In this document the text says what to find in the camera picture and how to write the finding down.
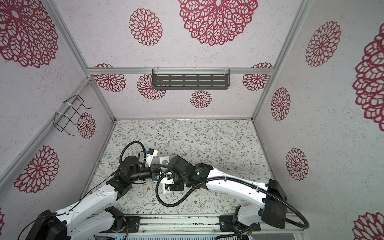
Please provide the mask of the white remote control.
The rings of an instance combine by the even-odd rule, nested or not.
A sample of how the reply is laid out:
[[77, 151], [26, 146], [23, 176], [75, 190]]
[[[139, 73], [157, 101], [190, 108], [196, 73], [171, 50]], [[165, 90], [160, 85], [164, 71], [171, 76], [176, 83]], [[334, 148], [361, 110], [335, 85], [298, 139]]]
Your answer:
[[[170, 162], [170, 157], [160, 157], [160, 164], [167, 166]], [[169, 179], [172, 173], [167, 173], [161, 181], [162, 192], [164, 195], [170, 195], [173, 193], [172, 186], [175, 184], [174, 179]]]

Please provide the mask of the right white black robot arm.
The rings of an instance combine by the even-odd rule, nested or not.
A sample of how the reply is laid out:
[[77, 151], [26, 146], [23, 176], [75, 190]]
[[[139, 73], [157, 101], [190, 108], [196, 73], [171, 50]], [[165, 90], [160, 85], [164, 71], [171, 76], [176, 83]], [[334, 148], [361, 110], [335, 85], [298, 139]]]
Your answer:
[[287, 207], [274, 198], [262, 193], [265, 190], [287, 201], [287, 195], [279, 182], [270, 179], [267, 183], [243, 180], [250, 186], [238, 183], [240, 178], [226, 174], [210, 165], [199, 163], [192, 165], [180, 156], [173, 157], [168, 168], [187, 187], [194, 187], [198, 183], [220, 177], [219, 180], [209, 181], [201, 185], [202, 188], [214, 192], [222, 192], [241, 198], [250, 203], [249, 206], [235, 210], [234, 221], [244, 226], [264, 222], [274, 228], [286, 227]]

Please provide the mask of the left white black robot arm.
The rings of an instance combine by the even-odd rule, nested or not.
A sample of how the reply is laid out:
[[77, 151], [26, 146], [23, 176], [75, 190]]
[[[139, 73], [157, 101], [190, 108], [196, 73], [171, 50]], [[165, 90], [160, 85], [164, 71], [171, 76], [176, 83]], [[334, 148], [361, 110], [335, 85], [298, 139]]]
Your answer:
[[51, 212], [42, 212], [31, 223], [28, 240], [85, 240], [104, 231], [123, 232], [125, 215], [112, 204], [128, 193], [133, 183], [151, 179], [162, 165], [142, 168], [135, 156], [127, 157], [120, 170], [105, 185], [78, 202]]

